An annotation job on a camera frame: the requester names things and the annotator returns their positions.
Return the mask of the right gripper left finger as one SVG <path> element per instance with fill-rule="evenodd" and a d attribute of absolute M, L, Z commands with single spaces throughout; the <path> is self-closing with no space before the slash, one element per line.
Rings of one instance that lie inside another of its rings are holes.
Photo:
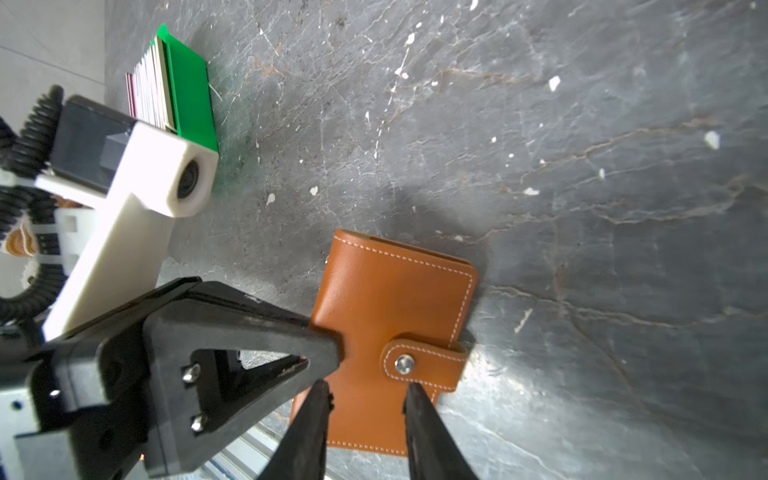
<path fill-rule="evenodd" d="M 329 417 L 333 395 L 316 381 L 259 480 L 325 478 Z"/>

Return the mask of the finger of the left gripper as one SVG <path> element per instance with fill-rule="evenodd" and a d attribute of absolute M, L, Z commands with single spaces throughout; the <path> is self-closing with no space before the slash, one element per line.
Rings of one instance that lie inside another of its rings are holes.
<path fill-rule="evenodd" d="M 339 368 L 338 340 L 302 315 L 198 277 L 155 293 L 142 329 L 151 477 L 197 470 Z"/>

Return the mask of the brown leather card holder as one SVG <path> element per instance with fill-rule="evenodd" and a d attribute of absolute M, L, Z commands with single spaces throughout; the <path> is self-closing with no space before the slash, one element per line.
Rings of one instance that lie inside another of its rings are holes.
<path fill-rule="evenodd" d="M 404 457 L 409 385 L 432 404 L 455 391 L 469 353 L 459 343 L 478 283 L 463 259 L 349 230 L 334 234 L 310 319 L 339 339 L 326 381 L 328 444 Z"/>

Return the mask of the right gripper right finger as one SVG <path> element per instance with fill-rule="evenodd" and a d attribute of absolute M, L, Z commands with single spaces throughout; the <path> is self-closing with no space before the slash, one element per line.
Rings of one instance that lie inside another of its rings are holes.
<path fill-rule="evenodd" d="M 478 479 L 421 384 L 408 386 L 403 414 L 411 479 Z"/>

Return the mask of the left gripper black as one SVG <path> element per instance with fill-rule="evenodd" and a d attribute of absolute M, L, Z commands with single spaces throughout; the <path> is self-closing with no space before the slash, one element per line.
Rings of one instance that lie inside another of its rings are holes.
<path fill-rule="evenodd" d="M 101 318 L 2 362 L 2 478 L 128 477 L 152 423 L 144 322 Z"/>

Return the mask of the green plastic card tray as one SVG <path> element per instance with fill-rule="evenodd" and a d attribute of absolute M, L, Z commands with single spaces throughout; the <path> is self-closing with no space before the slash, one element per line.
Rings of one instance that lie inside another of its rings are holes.
<path fill-rule="evenodd" d="M 218 152 L 205 60 L 174 37 L 166 24 L 159 27 L 157 36 L 165 45 L 178 136 Z"/>

